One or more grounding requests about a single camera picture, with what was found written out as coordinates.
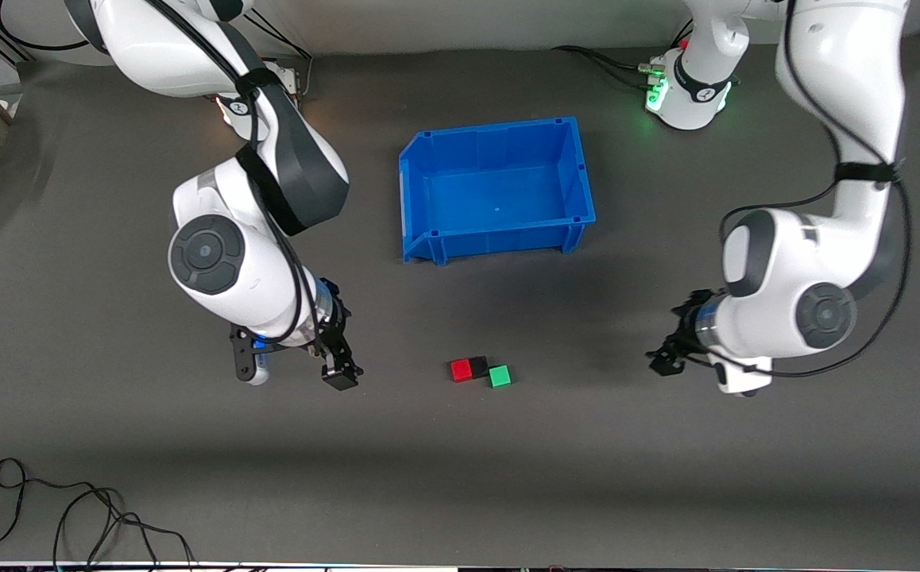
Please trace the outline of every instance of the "white robotic arm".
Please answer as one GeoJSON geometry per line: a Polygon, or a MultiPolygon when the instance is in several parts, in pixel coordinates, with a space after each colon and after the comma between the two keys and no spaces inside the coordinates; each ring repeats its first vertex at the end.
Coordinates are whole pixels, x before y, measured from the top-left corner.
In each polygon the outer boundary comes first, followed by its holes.
{"type": "Polygon", "coordinates": [[[174,191],[171,275],[231,322],[238,379],[263,383],[266,354],[307,347],[325,359],[323,379],[343,390],[362,374],[343,339],[350,314],[336,286],[316,280],[286,237],[339,213],[347,173],[279,77],[225,23],[250,7],[250,0],[68,0],[76,28],[139,86],[172,97],[241,95],[254,137],[174,191]]]}
{"type": "Polygon", "coordinates": [[[686,356],[706,354],[721,391],[749,395],[771,383],[773,359],[818,354],[852,332],[856,298],[887,270],[878,243],[897,181],[906,8],[904,0],[788,1],[777,75],[837,144],[834,213],[743,217],[725,240],[726,289],[694,292],[675,308],[678,332],[649,354],[657,372],[681,372],[686,356]]]}

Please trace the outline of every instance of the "blue crate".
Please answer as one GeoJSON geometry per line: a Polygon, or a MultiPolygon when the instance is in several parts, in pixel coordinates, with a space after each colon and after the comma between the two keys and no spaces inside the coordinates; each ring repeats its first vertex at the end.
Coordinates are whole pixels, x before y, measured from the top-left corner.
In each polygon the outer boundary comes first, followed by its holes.
{"type": "Polygon", "coordinates": [[[573,117],[417,134],[400,153],[403,261],[572,253],[594,202],[573,117]]]}

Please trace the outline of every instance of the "table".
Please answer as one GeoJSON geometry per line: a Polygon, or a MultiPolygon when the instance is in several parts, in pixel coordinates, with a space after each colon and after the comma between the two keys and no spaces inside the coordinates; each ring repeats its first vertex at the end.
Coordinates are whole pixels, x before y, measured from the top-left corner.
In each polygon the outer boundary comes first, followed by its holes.
{"type": "MultiPolygon", "coordinates": [[[[297,352],[265,386],[238,383],[227,323],[168,275],[171,189],[241,145],[215,105],[113,68],[22,68],[0,163],[0,457],[115,486],[201,560],[920,570],[920,37],[903,50],[913,279],[879,343],[753,399],[643,357],[668,308],[718,286],[722,213],[830,178],[773,54],[751,48],[698,133],[566,53],[319,59],[304,113],[352,191],[294,245],[354,311],[366,374],[344,393],[297,352]],[[396,160],[414,133],[565,115],[598,213],[580,250],[401,263],[396,160]],[[451,383],[445,362],[478,354],[514,385],[451,383]]],[[[860,307],[857,334],[888,296],[860,307]]],[[[0,560],[49,558],[69,497],[28,493],[0,560]]],[[[0,491],[0,532],[13,506],[0,491]]],[[[85,558],[101,522],[76,512],[64,556],[85,558]]],[[[132,532],[107,556],[145,560],[132,532]]]]}

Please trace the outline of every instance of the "cable connector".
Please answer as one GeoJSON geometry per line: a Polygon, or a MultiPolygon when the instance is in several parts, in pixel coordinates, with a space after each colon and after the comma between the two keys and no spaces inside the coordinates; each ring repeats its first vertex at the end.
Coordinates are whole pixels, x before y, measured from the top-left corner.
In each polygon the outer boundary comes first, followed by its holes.
{"type": "Polygon", "coordinates": [[[643,75],[663,77],[664,65],[657,63],[640,63],[637,64],[637,71],[643,73],[643,75]]]}

